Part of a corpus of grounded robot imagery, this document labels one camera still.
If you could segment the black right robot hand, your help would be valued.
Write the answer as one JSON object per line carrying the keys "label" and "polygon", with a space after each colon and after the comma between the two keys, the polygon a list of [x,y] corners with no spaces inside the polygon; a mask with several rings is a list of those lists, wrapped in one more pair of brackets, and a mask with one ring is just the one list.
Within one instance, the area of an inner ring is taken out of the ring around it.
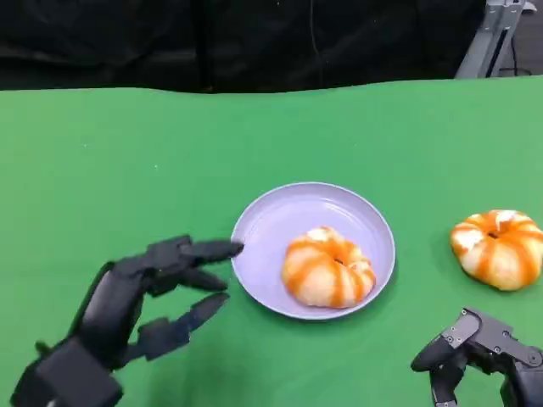
{"label": "black right robot hand", "polygon": [[435,406],[457,406],[455,389],[467,366],[486,375],[504,376],[500,395],[505,406],[542,405],[542,349],[512,335],[512,327],[473,308],[430,341],[411,369],[429,373]]}

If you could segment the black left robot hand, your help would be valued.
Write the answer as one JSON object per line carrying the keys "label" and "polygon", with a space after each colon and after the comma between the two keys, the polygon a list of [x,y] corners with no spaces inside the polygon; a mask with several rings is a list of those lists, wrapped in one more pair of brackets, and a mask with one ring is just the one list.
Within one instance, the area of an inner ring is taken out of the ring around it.
{"label": "black left robot hand", "polygon": [[[142,254],[110,261],[92,282],[69,334],[77,337],[99,363],[118,370],[138,358],[155,360],[189,343],[192,332],[228,300],[227,284],[203,270],[243,251],[241,242],[195,243],[188,235],[148,245]],[[171,321],[158,318],[139,326],[143,300],[179,286],[209,292],[189,311]]]}

